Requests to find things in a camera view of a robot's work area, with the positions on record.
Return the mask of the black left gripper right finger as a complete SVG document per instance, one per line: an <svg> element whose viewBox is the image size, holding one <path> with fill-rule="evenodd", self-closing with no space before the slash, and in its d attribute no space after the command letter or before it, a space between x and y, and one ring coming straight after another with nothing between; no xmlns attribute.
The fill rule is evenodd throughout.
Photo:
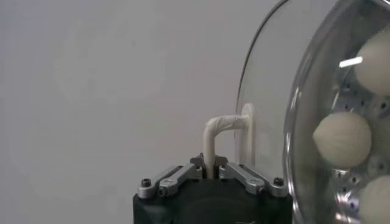
<svg viewBox="0 0 390 224"><path fill-rule="evenodd" d="M253 166L228 161L216 167L218 168L219 179L235 179L252 195L260 195L262 192L267 192L269 195L277 198L288 196L288 187L282 177L271 178Z"/></svg>

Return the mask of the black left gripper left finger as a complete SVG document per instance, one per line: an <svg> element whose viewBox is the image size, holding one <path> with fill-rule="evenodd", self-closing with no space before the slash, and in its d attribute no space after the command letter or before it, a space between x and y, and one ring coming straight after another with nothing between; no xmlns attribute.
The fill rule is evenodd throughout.
<svg viewBox="0 0 390 224"><path fill-rule="evenodd" d="M150 199L155 196L169 197L179 191L187 180L199 180L204 177L204 159L200 154L190 159L184 166L171 166L153 178L143 178L138 186L137 196Z"/></svg>

